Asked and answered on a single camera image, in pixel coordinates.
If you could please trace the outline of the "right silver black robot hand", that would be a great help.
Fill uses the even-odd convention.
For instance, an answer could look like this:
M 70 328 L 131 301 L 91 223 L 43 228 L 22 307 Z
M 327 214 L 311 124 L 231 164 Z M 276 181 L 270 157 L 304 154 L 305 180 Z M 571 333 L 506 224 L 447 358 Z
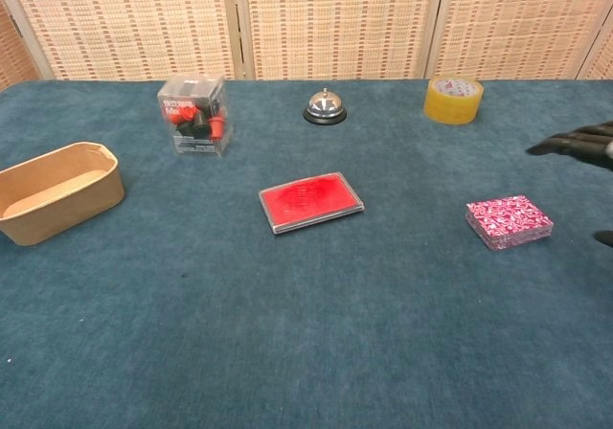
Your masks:
M 612 122 L 579 127 L 552 135 L 526 149 L 532 156 L 557 154 L 612 170 Z

